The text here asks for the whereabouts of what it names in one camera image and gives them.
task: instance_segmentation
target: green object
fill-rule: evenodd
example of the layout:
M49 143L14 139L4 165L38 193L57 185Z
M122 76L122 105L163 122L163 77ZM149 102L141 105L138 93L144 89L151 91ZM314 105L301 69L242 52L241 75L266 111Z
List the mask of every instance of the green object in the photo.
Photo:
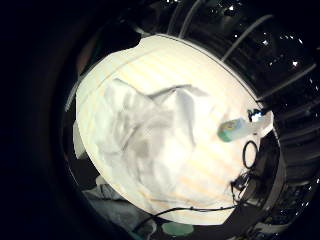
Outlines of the green object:
M219 136L219 138L220 138L222 141L224 141L224 142L231 142L231 139L228 138L228 135L227 135L225 132L223 132L223 131L219 131L219 132L218 132L218 136Z
M194 231L193 225L176 222L164 223L161 228L164 233L171 236L187 236Z
M140 237L138 234L134 233L134 232L128 232L130 234L130 236L134 239L134 240L143 240L142 237Z

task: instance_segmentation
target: white tabletop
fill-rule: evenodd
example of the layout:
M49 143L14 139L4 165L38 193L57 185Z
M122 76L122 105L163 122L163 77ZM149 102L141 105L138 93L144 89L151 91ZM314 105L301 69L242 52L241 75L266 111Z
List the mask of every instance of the white tabletop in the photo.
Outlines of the white tabletop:
M153 201L150 192L132 181L120 163L113 163L111 168L107 161L103 161L98 147L92 141L95 135L100 134L93 116L103 112L105 107L100 100L103 86L115 78L144 94L180 84L192 84L216 99L215 110L203 124L203 135L207 141L200 142L191 159L188 159L185 174L179 179L181 184L172 197L185 199L199 208L233 205L229 183L244 171L243 146L248 140L255 141L258 147L260 144L255 136L225 143L215 134L220 123L239 117L247 120L247 109L259 108L237 79L203 52L163 36L151 36L142 39L135 48L109 55L81 82L76 98L77 123L90 159L119 194L151 214L177 206L170 202ZM253 159L254 152L247 154L250 155ZM212 199L212 202L199 206L197 198ZM161 217L186 224L218 225L232 211L177 211Z

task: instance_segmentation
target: white cloth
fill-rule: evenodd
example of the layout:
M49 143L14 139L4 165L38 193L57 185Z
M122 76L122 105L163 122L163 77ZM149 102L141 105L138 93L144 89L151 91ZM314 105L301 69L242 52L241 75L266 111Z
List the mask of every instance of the white cloth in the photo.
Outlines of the white cloth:
M104 98L108 107L96 144L106 164L121 162L154 198L170 200L213 99L189 85L148 97L119 79L108 82Z

